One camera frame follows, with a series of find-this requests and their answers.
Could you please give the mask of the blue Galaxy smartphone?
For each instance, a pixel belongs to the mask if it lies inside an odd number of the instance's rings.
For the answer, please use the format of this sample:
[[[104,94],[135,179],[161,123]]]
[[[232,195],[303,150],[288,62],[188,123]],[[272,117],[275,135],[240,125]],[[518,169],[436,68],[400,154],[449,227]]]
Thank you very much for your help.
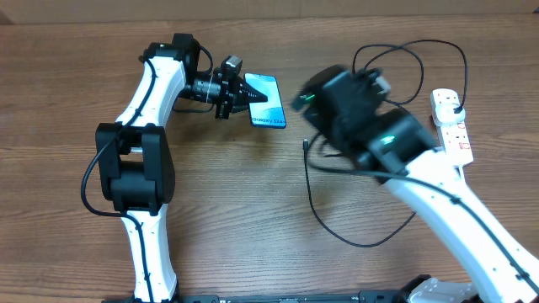
[[[248,85],[267,98],[265,102],[249,104],[251,125],[260,128],[285,129],[286,116],[276,78],[269,75],[246,73],[244,79]]]

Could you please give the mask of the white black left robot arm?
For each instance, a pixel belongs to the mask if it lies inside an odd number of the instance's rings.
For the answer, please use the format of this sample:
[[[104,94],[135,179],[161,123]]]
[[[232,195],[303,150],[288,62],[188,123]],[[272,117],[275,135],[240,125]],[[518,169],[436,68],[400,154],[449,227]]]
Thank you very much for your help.
[[[240,77],[243,62],[236,56],[199,70],[204,50],[191,34],[152,42],[139,58],[144,71],[129,105],[115,122],[101,123],[95,131],[96,154],[81,187],[97,168],[103,196],[114,208],[109,216],[124,224],[136,275],[129,302],[179,301],[166,223],[176,173],[165,131],[177,100],[209,104],[218,119],[226,119],[269,99]]]

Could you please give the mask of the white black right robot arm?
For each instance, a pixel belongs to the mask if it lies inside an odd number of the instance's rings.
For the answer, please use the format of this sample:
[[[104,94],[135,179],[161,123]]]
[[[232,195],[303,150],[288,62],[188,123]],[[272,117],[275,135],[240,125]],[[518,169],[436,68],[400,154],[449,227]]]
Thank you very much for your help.
[[[376,178],[440,238],[469,276],[452,283],[420,275],[396,302],[535,302],[538,260],[465,184],[430,132],[407,110],[377,109],[390,87],[378,69],[330,66],[302,87],[293,108],[352,162]]]

